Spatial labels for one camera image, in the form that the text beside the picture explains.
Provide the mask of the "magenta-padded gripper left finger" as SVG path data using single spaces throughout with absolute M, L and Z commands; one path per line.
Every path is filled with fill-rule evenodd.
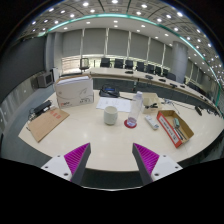
M 90 154 L 91 145 L 86 143 L 65 155 L 51 158 L 42 169 L 79 185 Z

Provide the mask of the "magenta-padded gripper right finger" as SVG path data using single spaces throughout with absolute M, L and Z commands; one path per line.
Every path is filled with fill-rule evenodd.
M 182 169 L 182 167 L 168 155 L 159 155 L 137 143 L 133 144 L 132 153 L 135 157 L 144 185 L 164 178 Z

